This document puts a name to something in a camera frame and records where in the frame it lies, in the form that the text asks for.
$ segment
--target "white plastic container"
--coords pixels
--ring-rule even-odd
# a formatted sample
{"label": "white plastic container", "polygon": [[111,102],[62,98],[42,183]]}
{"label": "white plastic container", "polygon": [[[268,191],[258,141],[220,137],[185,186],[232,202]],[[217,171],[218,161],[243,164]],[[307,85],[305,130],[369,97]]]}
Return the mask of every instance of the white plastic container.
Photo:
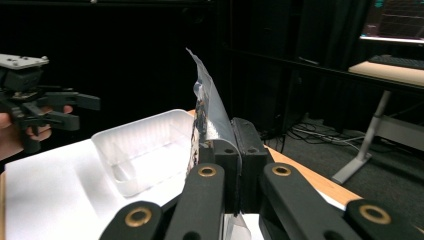
{"label": "white plastic container", "polygon": [[187,171],[193,116],[174,109],[92,136],[105,171],[125,196],[134,196]]}

